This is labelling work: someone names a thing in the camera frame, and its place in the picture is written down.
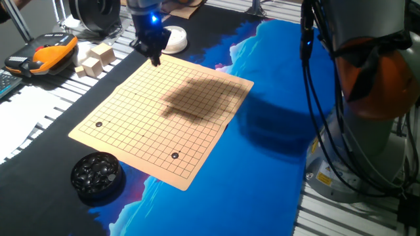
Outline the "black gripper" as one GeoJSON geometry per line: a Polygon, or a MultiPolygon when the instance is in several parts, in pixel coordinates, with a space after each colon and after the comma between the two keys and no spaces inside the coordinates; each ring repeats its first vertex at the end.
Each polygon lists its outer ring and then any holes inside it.
{"type": "Polygon", "coordinates": [[[162,24],[159,11],[132,15],[135,39],[129,46],[149,59],[153,66],[161,65],[162,50],[166,48],[171,32],[162,24]]]}

